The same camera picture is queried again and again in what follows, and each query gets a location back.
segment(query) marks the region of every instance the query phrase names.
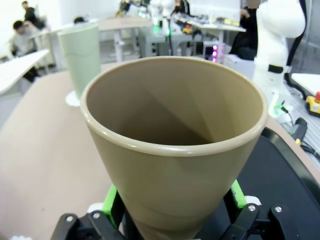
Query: black hair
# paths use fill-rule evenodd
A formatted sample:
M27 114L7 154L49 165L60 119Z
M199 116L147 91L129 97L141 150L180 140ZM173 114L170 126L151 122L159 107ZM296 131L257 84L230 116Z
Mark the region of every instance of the black hair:
M86 20L82 16L78 16L73 20L74 24L85 23Z
M24 23L20 20L15 21L13 24L13 29L14 30L18 30L19 28L21 28L24 25Z

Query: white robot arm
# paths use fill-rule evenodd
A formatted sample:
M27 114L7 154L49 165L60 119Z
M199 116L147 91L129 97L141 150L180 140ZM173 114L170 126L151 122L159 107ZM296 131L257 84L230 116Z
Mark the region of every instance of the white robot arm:
M268 0L260 4L256 18L258 48L252 80L265 94L269 114L276 117L277 106L290 95L284 85L288 59L286 38L300 36L306 20L298 0Z

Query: green strip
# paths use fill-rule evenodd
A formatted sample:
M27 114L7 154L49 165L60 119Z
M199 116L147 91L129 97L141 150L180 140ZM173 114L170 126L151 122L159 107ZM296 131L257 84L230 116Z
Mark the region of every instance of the green strip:
M237 207L242 209L247 204L247 201L237 180L232 184L231 190L233 192L234 199L237 202Z
M117 194L117 189L112 184L101 209L101 211L104 212L104 214L109 218L109 220L111 221L114 227L116 227L116 224L115 224L114 218L112 217L111 210L112 210L112 206L114 205L116 194Z

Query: brown table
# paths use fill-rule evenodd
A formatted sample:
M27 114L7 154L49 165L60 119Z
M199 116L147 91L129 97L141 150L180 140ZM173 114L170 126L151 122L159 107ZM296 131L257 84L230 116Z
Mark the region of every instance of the brown table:
M0 132L0 232L8 237L48 240L62 214L83 216L90 204L104 201L111 186L79 108L65 103L71 90L67 72L45 76ZM273 119L267 126L320 183L316 166L287 132Z

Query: cup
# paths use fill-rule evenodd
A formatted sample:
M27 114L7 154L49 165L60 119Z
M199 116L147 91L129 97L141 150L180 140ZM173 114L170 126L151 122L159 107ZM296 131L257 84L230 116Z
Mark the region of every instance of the cup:
M87 84L101 73L99 27L78 24L62 30L58 37L75 95L80 99Z
M248 78L183 57L143 58L106 71L86 87L80 108L145 240L192 239L268 119L265 97Z

